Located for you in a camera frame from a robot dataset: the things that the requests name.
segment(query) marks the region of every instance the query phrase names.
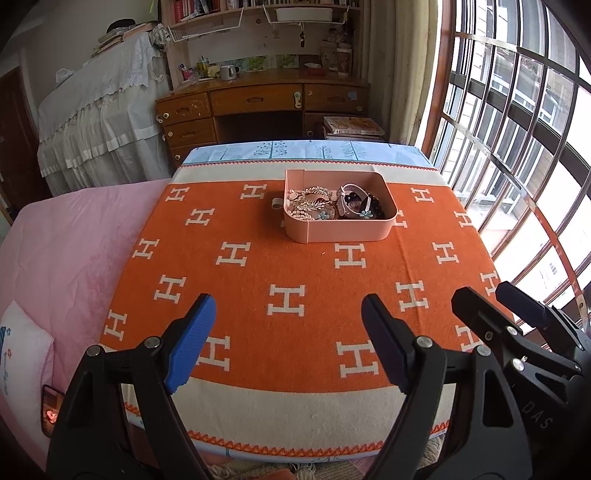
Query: orange blanket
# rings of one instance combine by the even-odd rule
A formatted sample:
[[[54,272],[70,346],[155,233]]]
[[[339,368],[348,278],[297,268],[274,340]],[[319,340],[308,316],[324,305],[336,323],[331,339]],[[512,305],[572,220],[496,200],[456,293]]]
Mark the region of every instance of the orange blanket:
[[[381,242],[293,242],[282,210],[272,207],[286,168],[380,172],[398,206],[396,226]],[[476,229],[434,170],[306,161],[187,166],[141,233],[101,343],[134,348],[209,293],[216,323],[173,397],[198,447],[283,461],[277,457],[354,458],[379,450],[404,399],[363,328],[364,295],[379,294],[416,335],[466,351],[479,340],[453,315],[451,297],[471,286],[495,302],[498,282]],[[133,391],[125,395],[139,421]],[[452,397],[446,387],[434,433],[445,428]]]

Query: desk drawer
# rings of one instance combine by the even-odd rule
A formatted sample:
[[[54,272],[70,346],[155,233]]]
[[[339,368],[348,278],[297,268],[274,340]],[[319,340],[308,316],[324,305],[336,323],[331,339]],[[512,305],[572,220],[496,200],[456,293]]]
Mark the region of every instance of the desk drawer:
[[[211,118],[171,125],[165,127],[164,131],[170,148],[216,142],[216,134]]]
[[[301,110],[302,104],[299,83],[226,88],[210,92],[209,95],[215,116]]]
[[[208,143],[202,143],[199,145],[187,145],[184,147],[173,147],[170,149],[170,153],[172,153],[173,155],[173,161],[174,161],[174,166],[179,168],[183,162],[185,161],[185,158],[187,158],[187,155],[189,155],[194,148],[197,147],[205,147],[207,145],[216,145],[215,143],[212,142],[208,142]]]
[[[156,110],[158,118],[162,120],[165,127],[198,118],[208,118],[212,115],[207,93],[197,93],[156,103]]]
[[[307,83],[304,107],[312,112],[365,113],[368,105],[366,88],[347,85]]]

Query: jar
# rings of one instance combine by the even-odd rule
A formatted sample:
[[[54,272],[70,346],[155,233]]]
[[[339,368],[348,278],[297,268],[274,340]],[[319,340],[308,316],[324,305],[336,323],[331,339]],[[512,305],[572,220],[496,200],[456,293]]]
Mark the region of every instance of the jar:
[[[336,49],[336,62],[339,75],[348,77],[351,75],[351,65],[353,63],[353,49],[348,43],[339,43]]]

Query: blue gripper pad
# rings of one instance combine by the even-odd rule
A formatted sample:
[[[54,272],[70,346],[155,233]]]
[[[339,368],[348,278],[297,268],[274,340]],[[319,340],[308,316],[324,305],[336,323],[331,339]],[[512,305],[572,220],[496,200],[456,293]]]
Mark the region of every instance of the blue gripper pad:
[[[216,301],[206,296],[170,354],[164,388],[172,395],[189,380],[191,371],[216,320]]]

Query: curtain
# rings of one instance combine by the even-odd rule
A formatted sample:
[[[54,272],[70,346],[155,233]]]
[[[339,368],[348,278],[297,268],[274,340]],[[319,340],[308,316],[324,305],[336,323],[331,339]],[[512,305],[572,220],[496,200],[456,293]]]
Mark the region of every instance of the curtain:
[[[437,0],[363,2],[361,78],[370,84],[369,116],[390,143],[413,145],[423,120],[436,55],[437,8]]]

